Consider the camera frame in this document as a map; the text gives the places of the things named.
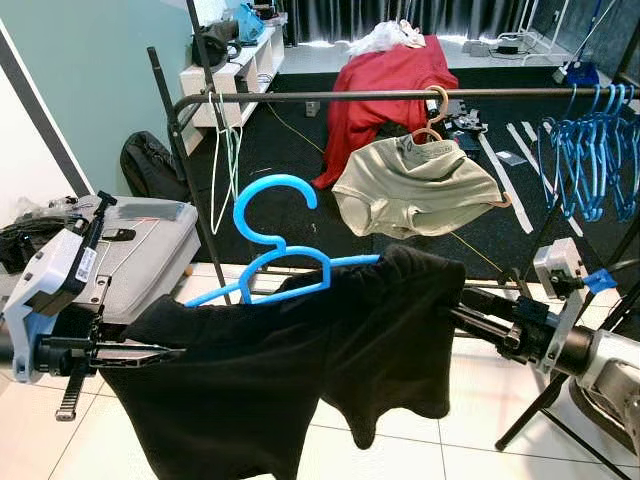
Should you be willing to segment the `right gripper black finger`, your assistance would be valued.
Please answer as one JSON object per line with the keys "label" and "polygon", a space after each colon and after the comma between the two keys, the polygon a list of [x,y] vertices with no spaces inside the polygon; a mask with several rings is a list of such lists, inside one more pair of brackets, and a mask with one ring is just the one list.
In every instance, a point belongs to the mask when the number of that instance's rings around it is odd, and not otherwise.
{"label": "right gripper black finger", "polygon": [[474,317],[493,316],[504,321],[516,321],[518,303],[484,289],[463,288],[462,312]]}
{"label": "right gripper black finger", "polygon": [[452,308],[451,321],[454,328],[470,337],[492,343],[499,349],[517,349],[521,346],[521,330],[518,326],[504,326],[468,308]]}

